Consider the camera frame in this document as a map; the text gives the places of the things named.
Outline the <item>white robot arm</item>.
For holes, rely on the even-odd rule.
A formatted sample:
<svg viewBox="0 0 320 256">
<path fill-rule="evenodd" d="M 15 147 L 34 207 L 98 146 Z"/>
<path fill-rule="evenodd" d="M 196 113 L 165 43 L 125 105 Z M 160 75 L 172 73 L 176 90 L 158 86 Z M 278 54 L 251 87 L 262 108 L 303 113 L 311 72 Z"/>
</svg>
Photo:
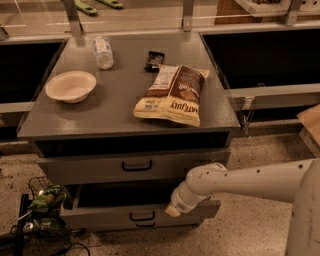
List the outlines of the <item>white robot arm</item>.
<svg viewBox="0 0 320 256">
<path fill-rule="evenodd" d="M 166 213 L 187 214 L 215 193 L 293 205 L 285 256 L 320 256 L 320 159 L 229 170 L 220 163 L 191 169 L 173 191 Z"/>
</svg>

